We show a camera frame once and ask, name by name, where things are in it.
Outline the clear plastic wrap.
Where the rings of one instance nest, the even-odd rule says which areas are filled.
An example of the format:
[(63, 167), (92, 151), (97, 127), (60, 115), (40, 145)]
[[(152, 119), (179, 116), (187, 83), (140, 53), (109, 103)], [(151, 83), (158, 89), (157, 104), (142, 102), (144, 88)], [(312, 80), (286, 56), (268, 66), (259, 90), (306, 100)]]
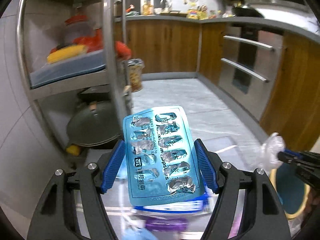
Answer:
[(286, 148), (284, 139), (278, 133), (272, 133), (262, 144), (258, 155), (258, 167), (266, 172), (277, 169), (282, 165), (278, 159), (278, 153)]

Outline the blue white wrapper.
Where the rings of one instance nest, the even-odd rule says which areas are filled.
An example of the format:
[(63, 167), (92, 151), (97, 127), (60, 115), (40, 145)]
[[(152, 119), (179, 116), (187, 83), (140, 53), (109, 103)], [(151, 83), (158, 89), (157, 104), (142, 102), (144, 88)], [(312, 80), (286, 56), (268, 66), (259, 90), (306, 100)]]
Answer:
[(163, 213), (176, 215), (183, 213), (203, 212), (209, 206), (210, 195), (207, 191), (203, 195), (184, 202), (176, 202), (162, 205), (135, 206), (133, 209), (141, 212)]

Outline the purple wrapper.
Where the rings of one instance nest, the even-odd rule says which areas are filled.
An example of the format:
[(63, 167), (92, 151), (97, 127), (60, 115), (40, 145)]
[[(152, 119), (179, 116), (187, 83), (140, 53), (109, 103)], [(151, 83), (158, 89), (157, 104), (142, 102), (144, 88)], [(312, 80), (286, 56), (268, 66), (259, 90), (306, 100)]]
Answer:
[(189, 222), (185, 218), (159, 219), (149, 218), (146, 220), (145, 228), (149, 231), (178, 231), (187, 230)]

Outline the blue pill blister pack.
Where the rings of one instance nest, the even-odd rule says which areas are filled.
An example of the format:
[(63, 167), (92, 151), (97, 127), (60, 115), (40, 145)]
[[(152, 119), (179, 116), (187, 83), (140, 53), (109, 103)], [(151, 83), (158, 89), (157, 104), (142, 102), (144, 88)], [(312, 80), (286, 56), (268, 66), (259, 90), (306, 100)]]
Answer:
[(134, 206), (184, 202), (204, 194), (189, 123), (181, 106), (123, 120), (129, 199)]

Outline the wooden kitchen cabinets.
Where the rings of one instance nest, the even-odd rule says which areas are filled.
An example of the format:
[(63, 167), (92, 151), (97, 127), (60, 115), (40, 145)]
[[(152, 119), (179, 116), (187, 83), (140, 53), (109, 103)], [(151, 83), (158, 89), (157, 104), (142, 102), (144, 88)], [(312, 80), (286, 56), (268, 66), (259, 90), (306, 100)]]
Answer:
[[(259, 121), (219, 86), (223, 36), (229, 24), (252, 24), (284, 32), (277, 77)], [(289, 149), (310, 150), (319, 140), (319, 42), (315, 35), (295, 33), (290, 25), (263, 19), (217, 19), (205, 23), (182, 20), (129, 20), (115, 25), (115, 37), (125, 36), (144, 72), (158, 78), (196, 77), (250, 125), (264, 140), (279, 133)]]

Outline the patterned floor trash bin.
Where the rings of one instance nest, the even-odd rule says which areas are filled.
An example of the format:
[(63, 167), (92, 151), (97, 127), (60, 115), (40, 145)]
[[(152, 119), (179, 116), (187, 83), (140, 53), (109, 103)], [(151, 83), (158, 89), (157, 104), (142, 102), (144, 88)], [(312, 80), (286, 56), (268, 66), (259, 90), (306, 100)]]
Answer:
[(127, 62), (132, 92), (140, 91), (142, 86), (142, 71), (145, 67), (141, 59), (130, 59)]

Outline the blue bin with yellow rim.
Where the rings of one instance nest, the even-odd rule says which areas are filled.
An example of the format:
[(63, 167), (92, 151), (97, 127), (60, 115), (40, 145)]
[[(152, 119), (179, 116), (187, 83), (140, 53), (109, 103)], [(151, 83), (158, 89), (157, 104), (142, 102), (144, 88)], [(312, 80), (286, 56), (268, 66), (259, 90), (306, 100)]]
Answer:
[(288, 220), (300, 216), (306, 206), (310, 186), (299, 179), (295, 168), (283, 164), (277, 169), (272, 169), (270, 181), (276, 190)]

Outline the small yellow object under shelf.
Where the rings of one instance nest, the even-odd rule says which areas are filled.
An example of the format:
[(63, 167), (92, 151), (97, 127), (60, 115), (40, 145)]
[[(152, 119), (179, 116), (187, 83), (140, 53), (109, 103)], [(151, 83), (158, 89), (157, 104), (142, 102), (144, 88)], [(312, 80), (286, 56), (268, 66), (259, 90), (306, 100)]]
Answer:
[(81, 147), (75, 144), (71, 144), (66, 148), (66, 152), (73, 156), (79, 156), (81, 153)]

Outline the grey pot lid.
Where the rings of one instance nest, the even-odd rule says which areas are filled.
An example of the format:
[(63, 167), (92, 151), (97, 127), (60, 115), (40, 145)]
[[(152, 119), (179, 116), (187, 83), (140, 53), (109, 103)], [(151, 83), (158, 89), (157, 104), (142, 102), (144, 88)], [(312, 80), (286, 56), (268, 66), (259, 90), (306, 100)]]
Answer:
[(83, 107), (67, 125), (69, 142), (91, 147), (110, 142), (120, 135), (116, 111), (109, 101), (93, 102)]

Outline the stainless steel oven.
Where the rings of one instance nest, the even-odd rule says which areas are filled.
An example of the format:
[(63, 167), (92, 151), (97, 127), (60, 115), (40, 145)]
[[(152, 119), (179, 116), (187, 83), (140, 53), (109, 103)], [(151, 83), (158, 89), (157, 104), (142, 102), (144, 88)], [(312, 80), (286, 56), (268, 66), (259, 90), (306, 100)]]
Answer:
[(219, 86), (259, 121), (277, 77), (284, 32), (252, 24), (229, 24), (223, 36)]

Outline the blue grey shelf tray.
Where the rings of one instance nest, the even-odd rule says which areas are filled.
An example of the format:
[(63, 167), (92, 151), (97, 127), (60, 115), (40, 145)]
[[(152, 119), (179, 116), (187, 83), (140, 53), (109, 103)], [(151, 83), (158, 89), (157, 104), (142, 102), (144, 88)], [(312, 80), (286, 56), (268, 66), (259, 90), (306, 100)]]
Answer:
[(57, 81), (99, 72), (104, 69), (104, 51), (97, 50), (53, 64), (45, 64), (42, 68), (30, 73), (30, 87), (36, 89)]

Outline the yellow item on shelf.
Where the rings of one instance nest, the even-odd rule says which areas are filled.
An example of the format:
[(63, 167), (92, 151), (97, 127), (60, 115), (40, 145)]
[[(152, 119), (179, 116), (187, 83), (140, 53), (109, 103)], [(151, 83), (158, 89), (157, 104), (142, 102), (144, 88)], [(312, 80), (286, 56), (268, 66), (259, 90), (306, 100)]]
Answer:
[(69, 59), (81, 54), (87, 53), (87, 46), (85, 45), (71, 45), (61, 49), (53, 49), (47, 57), (47, 63), (52, 64), (62, 60)]

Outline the stainless steel shelf rack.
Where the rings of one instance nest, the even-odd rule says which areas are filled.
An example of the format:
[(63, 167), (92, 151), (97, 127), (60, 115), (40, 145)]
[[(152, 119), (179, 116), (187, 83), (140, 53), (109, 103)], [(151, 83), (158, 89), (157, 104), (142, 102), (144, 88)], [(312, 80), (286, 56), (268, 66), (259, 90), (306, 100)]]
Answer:
[(17, 56), (31, 109), (61, 148), (121, 135), (131, 110), (125, 0), (20, 0)]

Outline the red plastic bag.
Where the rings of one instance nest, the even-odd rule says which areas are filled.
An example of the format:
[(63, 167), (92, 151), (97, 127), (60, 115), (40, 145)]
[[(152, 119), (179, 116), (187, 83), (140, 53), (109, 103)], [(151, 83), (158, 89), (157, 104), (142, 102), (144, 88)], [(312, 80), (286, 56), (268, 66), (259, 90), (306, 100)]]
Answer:
[(102, 29), (93, 29), (86, 15), (72, 16), (65, 20), (65, 27), (65, 41), (55, 48), (61, 49), (71, 45), (85, 45), (88, 48), (87, 53), (103, 49)]

